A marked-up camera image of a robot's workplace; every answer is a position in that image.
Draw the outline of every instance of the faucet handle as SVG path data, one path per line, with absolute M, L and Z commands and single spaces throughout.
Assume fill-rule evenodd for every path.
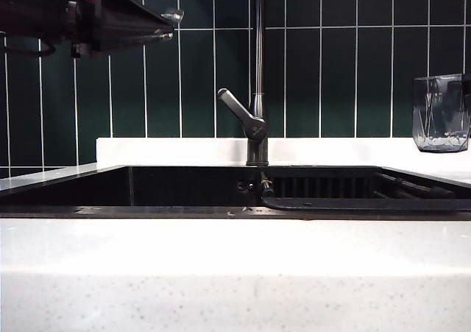
M 227 89 L 218 91 L 218 99 L 222 100 L 229 110 L 237 117 L 244 127 L 245 136 L 253 141 L 262 141 L 267 135 L 266 122 L 254 117 Z

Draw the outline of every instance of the white grout line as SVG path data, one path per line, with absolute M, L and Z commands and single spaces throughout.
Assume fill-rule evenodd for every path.
M 394 0 L 392 0 L 392 28 L 391 28 L 391 105 L 389 118 L 389 137 L 393 137 L 393 126 L 394 126 Z
M 181 32 L 212 32 L 213 30 L 216 30 L 217 32 L 219 31 L 234 31 L 234 30 L 253 30 L 253 28 L 176 28 L 175 30 L 181 31 Z
M 177 9 L 180 9 L 180 0 L 177 0 Z M 181 28 L 178 24 L 178 98 L 179 98 L 179 127 L 180 127 L 180 138 L 183 137 L 183 104 L 182 104 L 182 39 L 181 39 Z
M 213 80 L 214 80 L 214 138 L 218 136 L 217 81 L 216 81 L 216 0 L 213 0 Z
M 288 42 L 287 42 L 287 31 L 286 31 L 286 23 L 287 23 L 287 20 L 288 20 L 288 12 L 287 12 L 288 8 L 287 8 L 287 3 L 286 3 L 286 0 L 285 0 L 285 26 L 284 26 L 284 57 L 283 57 L 283 63 L 284 63 L 284 69 L 283 69 L 283 136 L 284 138 L 286 138 L 286 130 L 287 130 L 287 118 L 286 118 L 286 113 L 287 113 L 287 95 L 286 95 L 286 92 L 287 92 L 287 80 L 286 80 L 286 75 L 287 75 L 287 45 L 288 45 Z
M 249 27 L 247 29 L 249 33 L 249 107 L 252 101 L 252 34 L 250 25 L 252 23 L 252 0 L 249 1 Z
M 142 5 L 146 4 L 146 0 L 142 0 Z M 142 46 L 142 63 L 144 70 L 144 129 L 146 138 L 149 137 L 149 118 L 147 110 L 147 61 L 146 61 L 146 45 Z
M 3 43 L 5 47 L 7 46 L 7 38 L 3 38 Z M 7 146 L 8 146 L 8 177 L 12 177 L 12 157 L 11 157 L 11 147 L 10 147 L 10 103 L 9 103 L 9 90 L 8 90 L 8 59 L 7 54 L 4 54 L 5 57 L 5 95 L 7 97 Z
M 113 138 L 113 96 L 111 86 L 111 56 L 108 56 L 108 89 L 110 92 L 110 137 Z
M 322 0 L 319 13 L 319 138 L 322 138 Z
M 471 27 L 471 24 L 465 24 L 466 27 Z M 397 25 L 324 25 L 323 29 L 364 29 L 364 28 L 461 28 L 463 24 L 397 24 Z M 321 29 L 321 27 L 266 27 L 266 30 L 311 30 Z M 237 31 L 237 30 L 253 30 L 253 28 L 176 28 L 176 31 L 181 32 L 212 32 L 218 31 Z
M 75 158 L 79 165 L 79 111 L 77 103 L 77 59 L 74 58 Z
M 41 169 L 40 166 L 0 166 L 0 169 Z M 57 169 L 57 168 L 71 168 L 75 167 L 75 165 L 70 166 L 70 165 L 57 165 L 57 166 L 44 166 L 45 169 Z
M 398 25 L 338 25 L 338 26 L 322 26 L 323 29 L 366 29 L 366 28 L 462 28 L 463 24 L 398 24 Z M 227 30 L 235 30 L 237 28 L 227 28 Z M 284 30 L 285 27 L 267 27 L 267 30 Z M 321 29 L 321 27 L 286 27 L 287 30 L 312 30 Z
M 466 19 L 467 19 L 467 0 L 464 0 L 464 22 L 463 22 L 463 74 L 466 73 Z
M 430 0 L 428 0 L 427 8 L 427 77 L 430 76 L 430 15 L 431 15 L 431 6 Z
M 145 137 L 149 137 L 149 117 L 147 110 L 147 59 L 146 59 L 146 46 L 142 46 L 142 62 L 144 65 L 144 134 Z
M 355 129 L 354 137 L 358 135 L 358 0 L 355 1 Z
M 39 51 L 41 51 L 41 40 L 38 40 Z M 40 120 L 41 120 L 41 166 L 44 169 L 44 116 L 43 116 L 43 59 L 38 58 L 39 63 L 39 102 L 40 102 Z

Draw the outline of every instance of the sink basin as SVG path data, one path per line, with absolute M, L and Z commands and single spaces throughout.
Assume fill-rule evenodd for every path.
M 463 212 L 471 186 L 374 166 L 125 166 L 0 191 L 0 206 Z

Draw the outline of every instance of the faucet base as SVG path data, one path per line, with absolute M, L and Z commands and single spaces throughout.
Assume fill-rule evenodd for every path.
M 260 141 L 249 139 L 247 144 L 247 166 L 268 165 L 268 138 Z

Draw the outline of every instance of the backsplash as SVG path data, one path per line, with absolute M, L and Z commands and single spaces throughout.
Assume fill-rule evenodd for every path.
M 142 1 L 185 11 L 172 41 L 0 60 L 0 177 L 94 162 L 98 137 L 243 136 L 215 94 L 249 102 L 250 0 Z M 270 137 L 410 137 L 412 79 L 471 70 L 470 2 L 266 0 Z

